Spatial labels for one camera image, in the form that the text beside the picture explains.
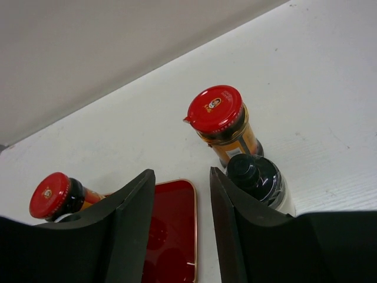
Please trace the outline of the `chili sauce jar red lid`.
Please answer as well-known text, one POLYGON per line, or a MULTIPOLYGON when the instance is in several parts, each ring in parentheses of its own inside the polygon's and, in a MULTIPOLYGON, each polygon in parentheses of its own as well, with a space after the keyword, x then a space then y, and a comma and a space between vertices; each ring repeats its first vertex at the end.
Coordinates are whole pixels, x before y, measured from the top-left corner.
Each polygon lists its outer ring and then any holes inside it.
POLYGON ((230 85, 215 85, 198 94, 183 121, 214 150, 223 167, 238 154, 264 155, 242 96, 230 85))

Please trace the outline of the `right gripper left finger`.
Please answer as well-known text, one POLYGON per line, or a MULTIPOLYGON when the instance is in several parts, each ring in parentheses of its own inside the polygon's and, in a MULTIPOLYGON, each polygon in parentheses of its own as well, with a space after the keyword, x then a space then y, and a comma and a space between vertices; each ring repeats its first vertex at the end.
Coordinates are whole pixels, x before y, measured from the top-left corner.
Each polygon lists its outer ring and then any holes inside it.
POLYGON ((60 222, 1 218, 1 281, 140 282, 155 185, 147 169, 60 222))

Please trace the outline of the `dark soy sauce bottle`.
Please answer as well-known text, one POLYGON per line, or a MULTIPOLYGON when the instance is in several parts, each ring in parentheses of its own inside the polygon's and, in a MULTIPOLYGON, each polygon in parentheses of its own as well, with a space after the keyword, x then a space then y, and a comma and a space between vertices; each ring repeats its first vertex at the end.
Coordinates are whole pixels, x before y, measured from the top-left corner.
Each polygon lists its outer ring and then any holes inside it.
POLYGON ((233 156, 226 176, 242 191, 278 212, 296 216, 292 194, 285 177, 269 159, 248 154, 233 156))

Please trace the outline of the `red rectangular tray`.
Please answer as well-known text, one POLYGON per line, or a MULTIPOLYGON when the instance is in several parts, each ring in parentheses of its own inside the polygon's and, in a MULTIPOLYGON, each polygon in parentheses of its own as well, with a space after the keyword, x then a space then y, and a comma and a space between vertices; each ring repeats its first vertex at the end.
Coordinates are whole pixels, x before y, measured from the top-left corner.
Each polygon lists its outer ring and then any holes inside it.
POLYGON ((197 193, 186 179, 155 187, 142 282, 197 282, 197 193))

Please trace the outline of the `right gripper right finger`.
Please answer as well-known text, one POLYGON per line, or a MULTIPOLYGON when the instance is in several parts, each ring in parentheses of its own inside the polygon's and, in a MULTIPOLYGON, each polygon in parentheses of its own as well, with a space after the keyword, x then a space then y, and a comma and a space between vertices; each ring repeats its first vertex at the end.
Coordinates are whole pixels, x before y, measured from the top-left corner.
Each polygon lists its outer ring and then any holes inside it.
POLYGON ((210 169, 222 282, 375 282, 376 212, 285 215, 210 169))

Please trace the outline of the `dark sauce jar red lid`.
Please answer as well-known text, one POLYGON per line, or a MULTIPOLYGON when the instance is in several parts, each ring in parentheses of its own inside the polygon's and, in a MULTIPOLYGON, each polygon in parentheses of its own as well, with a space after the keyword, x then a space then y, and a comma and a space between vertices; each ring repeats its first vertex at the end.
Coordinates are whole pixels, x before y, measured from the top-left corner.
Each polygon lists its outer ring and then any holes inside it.
POLYGON ((48 175, 35 189, 29 203, 33 218, 53 222, 59 217, 79 212, 105 198, 64 173, 48 175))

